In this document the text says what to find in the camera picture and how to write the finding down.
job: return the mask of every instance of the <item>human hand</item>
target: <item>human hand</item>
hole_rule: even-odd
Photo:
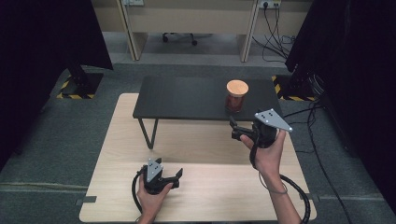
[[[163,200],[171,190],[173,183],[167,184],[161,193],[152,195],[145,189],[143,176],[139,176],[139,190],[137,191],[137,198],[142,206],[142,216],[139,218],[138,223],[152,223],[154,218],[160,212],[163,205]]]
[[[280,130],[276,136],[275,142],[271,146],[268,148],[257,148],[255,158],[256,168],[264,179],[279,177],[280,159],[282,157],[285,137],[286,131]],[[245,146],[252,149],[254,143],[249,137],[241,135],[240,139]]]

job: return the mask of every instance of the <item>black table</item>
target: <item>black table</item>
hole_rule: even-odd
[[[154,146],[159,119],[253,121],[259,110],[273,108],[282,116],[272,80],[241,79],[248,84],[242,110],[231,113],[225,108],[227,83],[231,78],[145,77],[133,116],[139,120],[148,148]],[[155,119],[151,140],[143,119]]]

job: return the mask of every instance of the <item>bracelet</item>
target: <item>bracelet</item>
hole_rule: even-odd
[[[260,172],[259,172],[259,179],[260,179],[260,182],[262,182],[262,175],[260,174]],[[268,189],[268,187],[267,186],[265,186],[265,184],[262,182],[262,185],[266,188],[266,189]],[[282,185],[283,185],[283,188],[285,188],[285,191],[283,191],[283,192],[279,192],[279,191],[276,191],[276,190],[273,190],[273,189],[268,189],[268,191],[270,192],[270,193],[275,193],[275,194],[287,194],[288,193],[288,187],[286,187],[286,185],[282,182]]]

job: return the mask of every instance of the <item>wrist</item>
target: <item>wrist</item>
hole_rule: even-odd
[[[285,187],[283,185],[282,180],[280,179],[280,175],[263,175],[265,185],[270,191],[274,192],[284,192]]]
[[[140,216],[139,220],[137,221],[137,223],[139,224],[150,224],[153,223],[155,219],[154,215],[148,215],[143,213],[142,216]]]

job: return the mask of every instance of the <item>table leg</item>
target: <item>table leg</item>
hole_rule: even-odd
[[[151,140],[149,140],[149,136],[148,136],[148,133],[146,132],[146,128],[145,128],[145,124],[143,123],[143,120],[142,119],[138,119],[138,120],[139,120],[140,127],[142,128],[143,135],[145,135],[145,139],[146,139],[146,143],[148,144],[148,148],[153,149],[155,133],[157,132],[158,119],[155,119],[154,129],[152,130]]]

